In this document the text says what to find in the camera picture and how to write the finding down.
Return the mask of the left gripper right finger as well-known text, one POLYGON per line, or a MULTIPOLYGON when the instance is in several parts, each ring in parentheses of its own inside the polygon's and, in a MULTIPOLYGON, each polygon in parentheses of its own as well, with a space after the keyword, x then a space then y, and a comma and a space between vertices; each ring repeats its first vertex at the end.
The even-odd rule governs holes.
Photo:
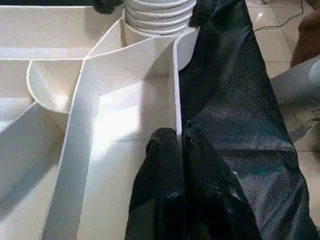
POLYGON ((183 133, 190 240, 257 240, 259 229, 237 175, 192 125, 183 133))

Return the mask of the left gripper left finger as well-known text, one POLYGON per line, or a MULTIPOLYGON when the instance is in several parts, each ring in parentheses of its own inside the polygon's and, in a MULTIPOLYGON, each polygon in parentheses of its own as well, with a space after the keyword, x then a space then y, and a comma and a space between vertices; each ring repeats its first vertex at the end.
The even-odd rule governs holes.
POLYGON ((182 240, 186 196, 182 157, 176 132, 155 130, 135 177, 125 230, 127 240, 182 240))

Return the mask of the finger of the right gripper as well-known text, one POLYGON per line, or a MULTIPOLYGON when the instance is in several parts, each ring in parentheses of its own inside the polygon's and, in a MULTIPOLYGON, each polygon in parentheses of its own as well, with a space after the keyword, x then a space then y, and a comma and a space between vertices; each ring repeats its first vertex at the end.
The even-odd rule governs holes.
POLYGON ((212 0, 198 0, 191 17, 191 26, 200 27, 207 22, 213 11, 212 0))
POLYGON ((123 4, 123 0, 92 0, 91 2, 98 13, 112 13, 115 7, 123 4))

